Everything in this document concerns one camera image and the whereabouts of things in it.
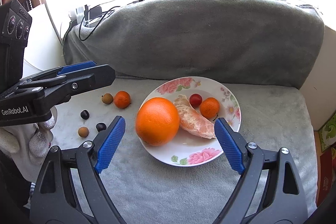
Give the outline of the white gloved left hand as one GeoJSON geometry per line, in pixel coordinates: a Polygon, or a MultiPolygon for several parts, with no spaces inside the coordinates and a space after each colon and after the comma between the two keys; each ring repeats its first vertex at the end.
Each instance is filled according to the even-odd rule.
{"type": "Polygon", "coordinates": [[[1,151],[14,161],[27,181],[36,182],[54,138],[51,130],[58,117],[55,107],[51,114],[45,122],[1,128],[1,151]]]}

